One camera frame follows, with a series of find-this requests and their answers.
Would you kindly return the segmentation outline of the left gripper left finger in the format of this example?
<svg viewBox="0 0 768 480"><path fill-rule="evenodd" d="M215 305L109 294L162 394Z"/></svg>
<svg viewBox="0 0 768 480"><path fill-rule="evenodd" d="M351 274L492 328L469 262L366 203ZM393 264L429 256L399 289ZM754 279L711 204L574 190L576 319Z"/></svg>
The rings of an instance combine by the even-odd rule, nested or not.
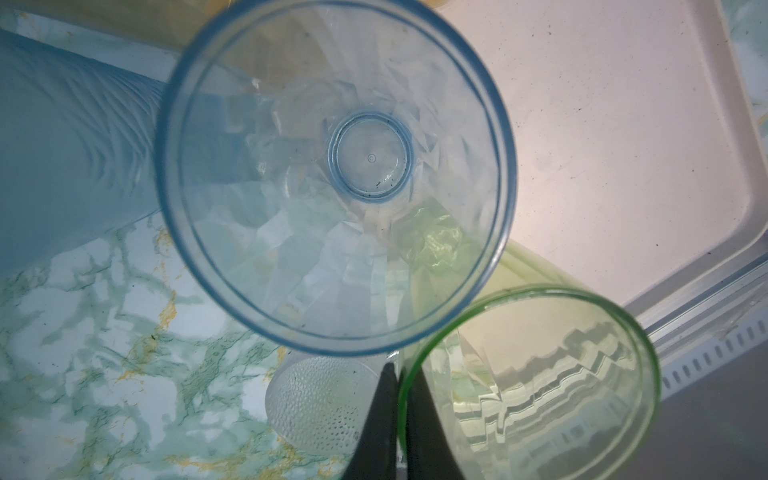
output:
<svg viewBox="0 0 768 480"><path fill-rule="evenodd" d="M396 478L398 390L395 365L387 363L343 480Z"/></svg>

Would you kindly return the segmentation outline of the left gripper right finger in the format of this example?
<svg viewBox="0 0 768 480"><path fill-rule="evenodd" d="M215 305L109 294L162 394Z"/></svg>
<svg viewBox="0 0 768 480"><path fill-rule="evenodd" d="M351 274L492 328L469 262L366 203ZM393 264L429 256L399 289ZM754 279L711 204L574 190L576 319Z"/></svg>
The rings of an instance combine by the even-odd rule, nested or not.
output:
<svg viewBox="0 0 768 480"><path fill-rule="evenodd" d="M448 445L421 369L409 389L406 412L407 475L415 480L464 478Z"/></svg>

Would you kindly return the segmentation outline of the green clear glass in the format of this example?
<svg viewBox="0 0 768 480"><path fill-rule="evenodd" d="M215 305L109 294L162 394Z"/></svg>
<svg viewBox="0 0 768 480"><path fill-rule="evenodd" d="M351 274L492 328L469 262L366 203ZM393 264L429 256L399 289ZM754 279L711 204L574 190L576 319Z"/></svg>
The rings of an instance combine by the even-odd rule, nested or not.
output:
<svg viewBox="0 0 768 480"><path fill-rule="evenodd" d="M421 369L463 479L607 479L635 454L661 391L622 307L517 243L478 297L405 364L398 436Z"/></svg>

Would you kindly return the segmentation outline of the blue clear faceted glass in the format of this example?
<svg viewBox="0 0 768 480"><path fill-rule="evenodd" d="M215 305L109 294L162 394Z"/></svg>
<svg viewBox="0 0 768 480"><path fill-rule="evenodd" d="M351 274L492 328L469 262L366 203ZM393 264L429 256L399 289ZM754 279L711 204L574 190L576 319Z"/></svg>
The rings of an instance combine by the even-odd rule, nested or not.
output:
<svg viewBox="0 0 768 480"><path fill-rule="evenodd" d="M239 1L189 43L155 139L161 210L230 315L293 349L389 352L488 283L518 165L477 53L419 1Z"/></svg>

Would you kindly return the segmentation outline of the blue frosted tall glass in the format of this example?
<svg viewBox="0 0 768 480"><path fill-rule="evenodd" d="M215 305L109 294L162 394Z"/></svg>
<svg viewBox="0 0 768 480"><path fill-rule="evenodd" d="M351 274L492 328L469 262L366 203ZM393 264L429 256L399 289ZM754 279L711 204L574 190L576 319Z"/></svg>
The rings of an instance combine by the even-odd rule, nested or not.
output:
<svg viewBox="0 0 768 480"><path fill-rule="evenodd" d="M2 32L2 276L158 210L153 140L163 89Z"/></svg>

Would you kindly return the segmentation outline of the amber tall glass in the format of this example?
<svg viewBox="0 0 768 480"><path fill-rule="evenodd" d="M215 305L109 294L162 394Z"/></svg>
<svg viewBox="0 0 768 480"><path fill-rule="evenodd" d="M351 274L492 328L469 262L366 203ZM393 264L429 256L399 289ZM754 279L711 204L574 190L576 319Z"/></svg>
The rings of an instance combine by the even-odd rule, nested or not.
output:
<svg viewBox="0 0 768 480"><path fill-rule="evenodd" d="M18 0L11 7L171 50L183 49L233 0Z"/></svg>

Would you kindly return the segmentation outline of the beige plastic tray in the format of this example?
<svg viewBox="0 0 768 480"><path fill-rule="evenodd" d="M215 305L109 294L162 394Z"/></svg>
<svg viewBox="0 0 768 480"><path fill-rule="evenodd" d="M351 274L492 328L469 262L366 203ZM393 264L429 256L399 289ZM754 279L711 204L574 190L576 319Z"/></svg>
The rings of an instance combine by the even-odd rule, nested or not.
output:
<svg viewBox="0 0 768 480"><path fill-rule="evenodd" d="M637 315L754 257L767 166L717 1L450 1L513 126L512 238Z"/></svg>

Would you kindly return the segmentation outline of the small clear glass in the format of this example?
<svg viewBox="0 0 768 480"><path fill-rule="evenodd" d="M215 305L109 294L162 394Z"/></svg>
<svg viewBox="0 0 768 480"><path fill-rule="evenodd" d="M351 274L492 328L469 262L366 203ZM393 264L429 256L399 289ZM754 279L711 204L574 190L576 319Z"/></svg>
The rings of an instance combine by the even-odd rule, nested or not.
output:
<svg viewBox="0 0 768 480"><path fill-rule="evenodd" d="M353 453L383 367L397 364L398 357L397 351L335 357L289 350L267 387L269 424L304 453Z"/></svg>

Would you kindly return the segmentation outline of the aluminium front rail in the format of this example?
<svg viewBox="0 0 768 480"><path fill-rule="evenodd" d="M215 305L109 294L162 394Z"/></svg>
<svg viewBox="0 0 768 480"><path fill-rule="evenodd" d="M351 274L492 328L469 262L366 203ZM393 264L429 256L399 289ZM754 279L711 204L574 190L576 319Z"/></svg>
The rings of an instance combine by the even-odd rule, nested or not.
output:
<svg viewBox="0 0 768 480"><path fill-rule="evenodd" d="M655 348L665 400L767 342L767 239L702 254L628 310Z"/></svg>

